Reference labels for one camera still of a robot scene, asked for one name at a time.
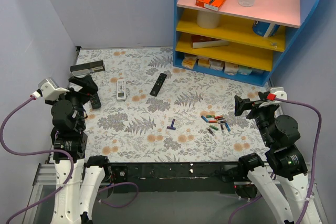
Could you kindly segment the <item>slim black remote control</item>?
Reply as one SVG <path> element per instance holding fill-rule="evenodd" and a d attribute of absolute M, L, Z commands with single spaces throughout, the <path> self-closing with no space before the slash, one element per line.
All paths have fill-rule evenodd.
<path fill-rule="evenodd" d="M 152 88 L 152 90 L 150 92 L 151 96 L 156 97 L 158 95 L 158 93 L 159 93 L 159 91 L 160 91 L 160 89 L 161 89 L 161 87 L 162 87 L 162 85 L 163 85 L 166 77 L 167 77 L 166 74 L 160 73 L 158 79 L 156 80 L 156 83 L 154 84 L 154 86 L 153 86 L 153 88 Z"/>

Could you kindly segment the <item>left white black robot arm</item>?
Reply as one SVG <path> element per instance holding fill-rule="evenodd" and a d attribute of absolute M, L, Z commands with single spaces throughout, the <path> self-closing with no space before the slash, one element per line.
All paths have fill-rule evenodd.
<path fill-rule="evenodd" d="M 65 89 L 51 101 L 53 160 L 56 189 L 52 223 L 92 223 L 92 210 L 100 184 L 111 178 L 106 156 L 85 160 L 88 136 L 84 105 L 98 92 L 91 75 L 70 77 L 80 86 Z"/>

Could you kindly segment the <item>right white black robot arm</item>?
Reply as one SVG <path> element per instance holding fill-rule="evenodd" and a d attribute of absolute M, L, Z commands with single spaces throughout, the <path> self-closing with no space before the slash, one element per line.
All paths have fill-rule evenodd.
<path fill-rule="evenodd" d="M 260 92 L 259 100 L 235 96 L 235 116 L 248 111 L 247 119 L 254 120 L 264 145 L 266 162 L 256 154 L 242 156 L 238 160 L 237 173 L 242 180 L 251 181 L 273 213 L 277 223 L 321 223 L 312 198 L 314 168 L 317 149 L 313 149 L 311 168 L 295 142 L 300 139 L 297 121 L 288 116 L 275 116 L 280 103 L 304 106 L 315 111 L 318 126 L 315 140 L 319 139 L 322 116 L 311 105 L 290 101 L 282 87 Z"/>

